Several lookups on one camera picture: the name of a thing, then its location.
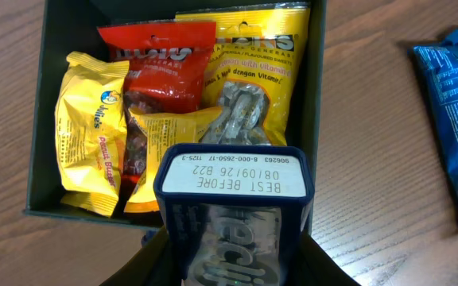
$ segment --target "wooden surface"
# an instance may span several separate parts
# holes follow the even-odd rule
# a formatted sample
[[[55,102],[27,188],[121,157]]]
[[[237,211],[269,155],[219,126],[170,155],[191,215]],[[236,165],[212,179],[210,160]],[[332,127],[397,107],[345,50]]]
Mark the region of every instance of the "wooden surface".
[[[139,230],[28,218],[43,0],[0,0],[0,285],[96,285]],[[330,0],[313,237],[363,285],[458,285],[458,224],[400,45],[458,25],[458,1]]]

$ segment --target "red snack packet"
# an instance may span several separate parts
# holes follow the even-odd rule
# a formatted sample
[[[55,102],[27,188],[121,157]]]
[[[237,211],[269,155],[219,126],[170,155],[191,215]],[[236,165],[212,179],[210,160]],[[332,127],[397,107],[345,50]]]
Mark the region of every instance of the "red snack packet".
[[[112,60],[130,60],[125,91],[157,100],[163,112],[183,114],[200,105],[215,29],[213,21],[150,22],[99,33]]]

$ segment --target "yellow snack packet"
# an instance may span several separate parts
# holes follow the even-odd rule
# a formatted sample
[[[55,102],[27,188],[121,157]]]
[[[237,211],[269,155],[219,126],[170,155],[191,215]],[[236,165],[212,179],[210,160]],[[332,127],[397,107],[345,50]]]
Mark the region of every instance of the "yellow snack packet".
[[[121,184],[126,122],[122,87],[129,62],[104,63],[81,52],[68,70],[56,104],[56,158],[62,203],[111,216]]]
[[[158,211],[153,182],[167,148],[178,143],[197,143],[209,125],[222,113],[221,107],[212,107],[189,114],[143,114],[130,109],[131,120],[148,137],[146,171],[135,186],[125,205],[127,213]]]
[[[286,145],[289,104],[308,34],[308,3],[181,13],[216,21],[217,43],[204,77],[204,106],[225,106],[203,143]]]

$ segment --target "black box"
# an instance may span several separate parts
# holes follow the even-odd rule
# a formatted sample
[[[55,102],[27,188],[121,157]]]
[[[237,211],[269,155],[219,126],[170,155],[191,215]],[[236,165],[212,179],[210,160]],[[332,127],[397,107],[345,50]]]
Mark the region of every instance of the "black box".
[[[109,53],[97,27],[137,21],[174,19],[177,11],[223,8],[284,2],[273,0],[48,0],[45,4],[33,143],[29,162],[28,198],[25,213],[69,218],[120,226],[157,227],[158,213],[105,218],[60,204],[65,190],[60,182],[54,143],[54,110],[61,80],[68,68],[66,56],[85,52],[107,61]],[[302,149],[316,178],[321,73],[323,67],[326,0],[311,2],[309,41],[293,94],[286,137],[289,145]]]

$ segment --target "small yellow packet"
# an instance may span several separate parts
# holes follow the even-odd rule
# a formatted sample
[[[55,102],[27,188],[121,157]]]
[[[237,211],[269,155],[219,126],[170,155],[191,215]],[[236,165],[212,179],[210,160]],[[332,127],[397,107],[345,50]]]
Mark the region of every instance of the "small yellow packet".
[[[121,185],[126,122],[122,87],[129,62],[104,63],[81,52],[56,104],[56,158],[67,194],[62,203],[111,216]]]
[[[286,145],[289,104],[307,42],[309,4],[241,6],[178,13],[216,21],[217,43],[204,76],[203,106],[225,106],[203,143]]]
[[[189,114],[143,114],[138,109],[130,109],[131,120],[135,121],[148,137],[148,153],[146,171],[126,203],[125,212],[158,211],[153,182],[165,151],[178,143],[197,143],[221,113],[221,107],[207,108]]]

